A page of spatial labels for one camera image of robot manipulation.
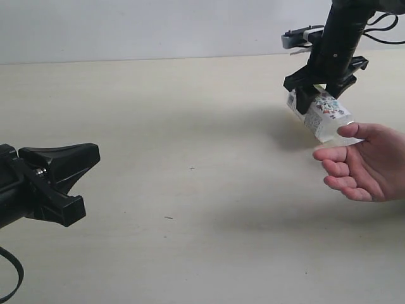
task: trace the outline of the white tabletop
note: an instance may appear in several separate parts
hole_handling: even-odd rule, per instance
[[[362,55],[341,101],[405,130],[405,51]],[[404,303],[405,205],[323,185],[282,87],[306,59],[0,66],[1,143],[102,158],[72,190],[86,218],[1,229],[26,270],[10,304]]]

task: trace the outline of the plastic bottle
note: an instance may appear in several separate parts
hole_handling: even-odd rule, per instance
[[[343,125],[354,122],[352,114],[332,97],[322,86],[316,85],[320,92],[311,103],[308,112],[301,115],[297,109],[296,92],[289,94],[288,106],[299,117],[312,134],[325,146],[349,146],[360,142],[358,139],[345,138],[337,133]]]

